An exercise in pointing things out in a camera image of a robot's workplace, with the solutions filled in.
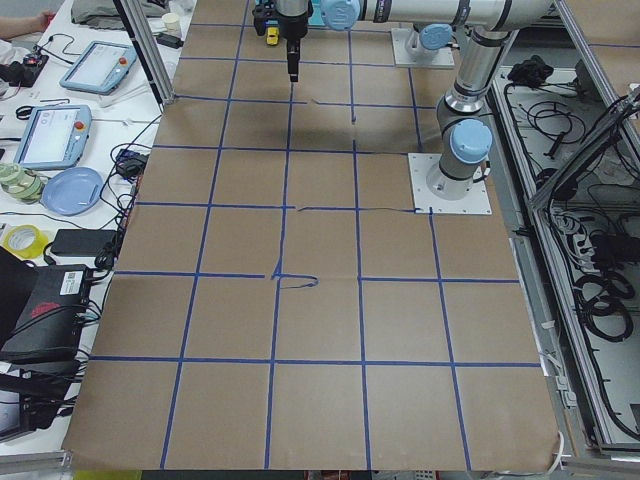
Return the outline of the person forearm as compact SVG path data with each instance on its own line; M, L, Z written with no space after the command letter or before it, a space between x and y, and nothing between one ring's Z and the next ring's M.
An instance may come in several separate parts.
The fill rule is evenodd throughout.
M44 32L55 18L54 11L45 10L31 17L5 17L0 18L0 37L2 40Z

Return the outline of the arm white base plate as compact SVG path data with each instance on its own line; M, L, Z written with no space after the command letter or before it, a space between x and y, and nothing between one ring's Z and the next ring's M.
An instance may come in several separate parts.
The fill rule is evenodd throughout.
M408 154L414 210L421 214L491 215L481 168L470 179L453 180L441 171L440 158L433 153Z
M414 27L393 28L391 37L396 67L454 68L450 25L431 24L419 31Z

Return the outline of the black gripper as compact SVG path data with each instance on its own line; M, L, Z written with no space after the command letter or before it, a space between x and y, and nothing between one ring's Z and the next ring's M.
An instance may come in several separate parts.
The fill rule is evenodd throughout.
M313 14L308 0L276 0L275 10L281 35L288 40L287 71L291 83L299 81L300 42L308 32L309 18Z
M274 0L257 0L252 16L253 26L258 36L266 36L269 27L278 26L279 13Z

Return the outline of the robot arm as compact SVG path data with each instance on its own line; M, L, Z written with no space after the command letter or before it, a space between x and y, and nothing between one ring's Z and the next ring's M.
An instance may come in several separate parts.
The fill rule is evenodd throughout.
M270 14L286 39L287 70L292 83L299 80L301 40L308 33L309 18L313 15L311 1L271 1L262 7ZM346 31L360 19L364 12L360 1L321 1L320 15L326 27ZM418 32L418 45L427 51L435 51L447 45L452 27L446 24L428 24Z
M493 143L477 117L512 33L544 16L549 1L322 1L325 26L347 31L358 21L408 21L429 26L470 26L471 37L451 88L437 104L443 153L426 176L427 187L446 200L464 198Z

